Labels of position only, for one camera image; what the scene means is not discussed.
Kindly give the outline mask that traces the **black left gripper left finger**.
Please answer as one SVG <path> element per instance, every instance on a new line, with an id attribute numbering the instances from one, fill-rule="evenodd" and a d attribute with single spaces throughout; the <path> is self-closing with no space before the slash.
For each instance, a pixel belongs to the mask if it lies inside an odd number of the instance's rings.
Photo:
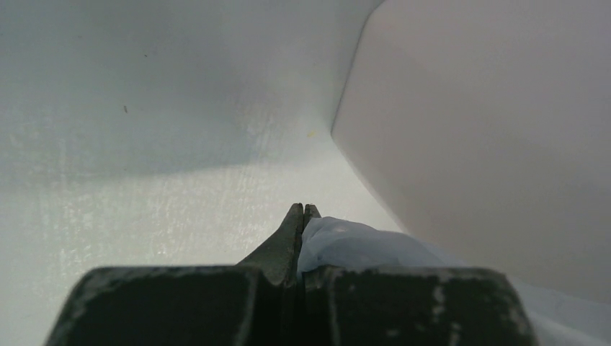
<path id="1" fill-rule="evenodd" d="M 98 267 L 70 292 L 47 345 L 288 345 L 304 208 L 234 265 Z"/>

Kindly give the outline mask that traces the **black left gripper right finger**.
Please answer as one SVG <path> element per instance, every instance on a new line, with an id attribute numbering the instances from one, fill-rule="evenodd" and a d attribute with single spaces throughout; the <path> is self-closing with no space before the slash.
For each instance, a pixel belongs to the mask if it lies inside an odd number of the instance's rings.
<path id="1" fill-rule="evenodd" d="M 302 286 L 304 345 L 537 345 L 522 302 L 484 268 L 325 265 Z"/>

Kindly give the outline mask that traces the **blue plastic trash bag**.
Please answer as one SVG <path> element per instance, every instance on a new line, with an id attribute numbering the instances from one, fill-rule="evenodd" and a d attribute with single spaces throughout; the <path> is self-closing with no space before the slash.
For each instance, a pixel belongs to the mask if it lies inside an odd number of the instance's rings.
<path id="1" fill-rule="evenodd" d="M 467 267 L 468 263 L 412 236 L 381 231 L 333 217 L 313 218 L 304 228 L 297 271 L 324 265 L 349 269 L 380 266 Z M 610 305 L 529 285 L 516 289 L 542 345 L 609 345 Z"/>

